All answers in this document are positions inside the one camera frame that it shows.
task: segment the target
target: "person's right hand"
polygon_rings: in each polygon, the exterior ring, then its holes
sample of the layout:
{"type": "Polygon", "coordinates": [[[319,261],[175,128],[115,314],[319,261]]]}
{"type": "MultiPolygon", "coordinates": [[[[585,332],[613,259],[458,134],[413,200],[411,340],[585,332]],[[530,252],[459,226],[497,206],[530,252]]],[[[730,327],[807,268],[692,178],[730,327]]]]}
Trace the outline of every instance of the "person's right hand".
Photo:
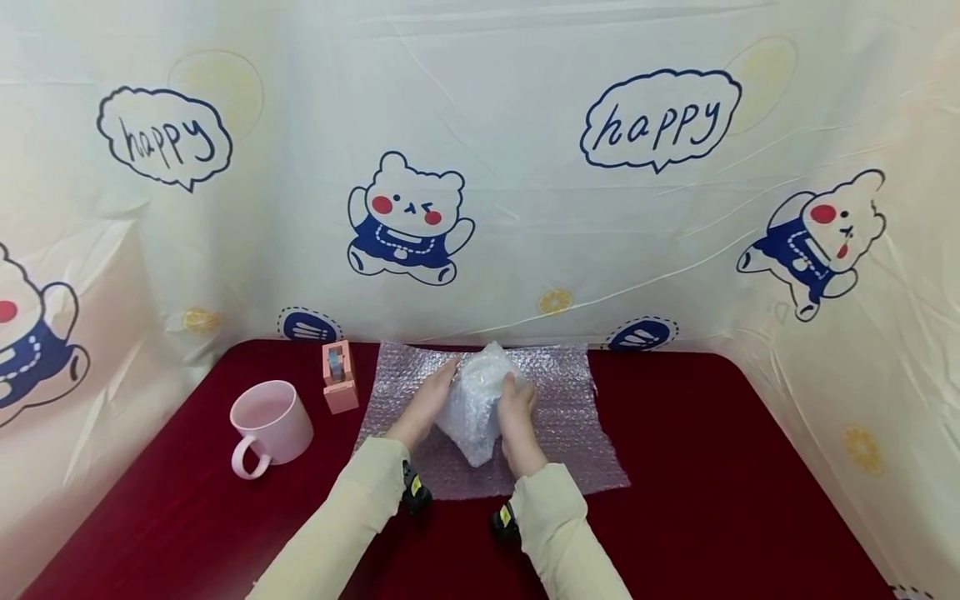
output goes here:
{"type": "Polygon", "coordinates": [[[533,382],[518,389],[513,373],[503,378],[496,418],[503,436],[503,456],[517,479],[529,477],[547,464],[534,432],[533,412],[538,400],[540,394],[533,382]]]}

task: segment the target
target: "pink mug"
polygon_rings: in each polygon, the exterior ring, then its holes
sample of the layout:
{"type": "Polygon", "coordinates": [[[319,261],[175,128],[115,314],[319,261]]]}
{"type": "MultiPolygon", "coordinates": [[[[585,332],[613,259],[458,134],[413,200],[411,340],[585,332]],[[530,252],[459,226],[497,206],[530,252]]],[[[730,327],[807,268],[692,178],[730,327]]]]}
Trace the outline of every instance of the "pink mug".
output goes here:
{"type": "Polygon", "coordinates": [[[256,479],[270,465],[289,463],[313,441],[310,417],[286,381],[265,381],[241,394],[230,409],[230,423],[244,437],[230,461],[243,479],[256,479]],[[243,466],[247,449],[260,457],[252,473],[243,466]]]}

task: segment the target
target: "mug handle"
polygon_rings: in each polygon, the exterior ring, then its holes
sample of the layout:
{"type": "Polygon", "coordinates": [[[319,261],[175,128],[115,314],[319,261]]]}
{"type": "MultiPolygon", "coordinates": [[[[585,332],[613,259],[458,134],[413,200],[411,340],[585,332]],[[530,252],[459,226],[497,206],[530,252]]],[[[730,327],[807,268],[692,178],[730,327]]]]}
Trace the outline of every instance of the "mug handle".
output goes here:
{"type": "Polygon", "coordinates": [[[241,479],[256,479],[267,470],[267,467],[270,466],[270,461],[273,460],[269,454],[261,454],[260,462],[253,470],[253,473],[247,473],[247,470],[243,467],[243,455],[247,453],[247,450],[254,442],[256,442],[254,436],[246,436],[233,450],[233,458],[230,460],[230,464],[233,466],[233,472],[241,479]]]}

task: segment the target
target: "table surface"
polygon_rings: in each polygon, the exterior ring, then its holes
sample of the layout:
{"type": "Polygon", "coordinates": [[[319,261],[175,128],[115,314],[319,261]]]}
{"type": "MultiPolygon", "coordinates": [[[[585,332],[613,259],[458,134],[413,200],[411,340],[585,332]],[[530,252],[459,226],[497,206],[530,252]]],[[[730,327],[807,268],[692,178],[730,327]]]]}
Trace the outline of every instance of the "table surface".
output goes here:
{"type": "MultiPolygon", "coordinates": [[[[362,406],[330,415],[321,347],[232,348],[22,600],[243,598],[349,459],[377,345],[353,345],[362,406]],[[296,461],[236,477],[230,404],[260,381],[300,393],[316,436],[296,461]]],[[[597,410],[629,489],[589,521],[635,598],[889,598],[890,591],[740,371],[710,354],[591,352],[597,410]]],[[[541,598],[529,561],[493,543],[503,498],[434,502],[373,542],[346,598],[541,598]]]]}

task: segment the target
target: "sleeve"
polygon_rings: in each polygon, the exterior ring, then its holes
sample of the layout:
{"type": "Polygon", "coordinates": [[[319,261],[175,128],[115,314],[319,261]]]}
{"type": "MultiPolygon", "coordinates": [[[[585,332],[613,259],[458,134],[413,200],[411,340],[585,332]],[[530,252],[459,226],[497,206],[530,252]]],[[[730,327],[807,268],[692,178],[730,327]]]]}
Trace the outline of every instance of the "sleeve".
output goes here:
{"type": "Polygon", "coordinates": [[[287,542],[248,600],[336,599],[367,546],[396,515],[406,446],[368,438],[340,472],[326,502],[287,542]]]}
{"type": "Polygon", "coordinates": [[[587,523],[587,502],[563,465],[516,482],[510,500],[523,552],[551,600],[630,598],[587,523]]]}

